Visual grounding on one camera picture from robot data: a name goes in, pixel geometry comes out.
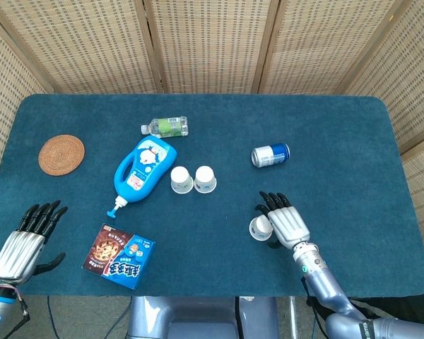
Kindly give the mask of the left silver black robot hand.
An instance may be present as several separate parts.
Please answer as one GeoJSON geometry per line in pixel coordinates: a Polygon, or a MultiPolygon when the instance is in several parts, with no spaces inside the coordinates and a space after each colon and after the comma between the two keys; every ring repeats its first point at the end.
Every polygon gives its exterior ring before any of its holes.
{"type": "Polygon", "coordinates": [[[0,285],[22,285],[33,276],[54,270],[64,260],[66,254],[61,252],[49,263],[38,263],[57,223],[68,210],[59,204],[35,204],[23,214],[0,251],[0,285]]]}

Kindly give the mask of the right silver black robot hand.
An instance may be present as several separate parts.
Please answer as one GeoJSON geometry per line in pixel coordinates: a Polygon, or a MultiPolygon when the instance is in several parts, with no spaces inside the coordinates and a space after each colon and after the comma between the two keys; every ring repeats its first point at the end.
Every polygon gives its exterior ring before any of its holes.
{"type": "Polygon", "coordinates": [[[258,204],[254,209],[260,211],[269,221],[277,238],[276,241],[269,242],[270,248],[279,249],[284,246],[293,250],[299,243],[309,241],[310,231],[284,194],[260,191],[259,195],[265,204],[258,204]]]}

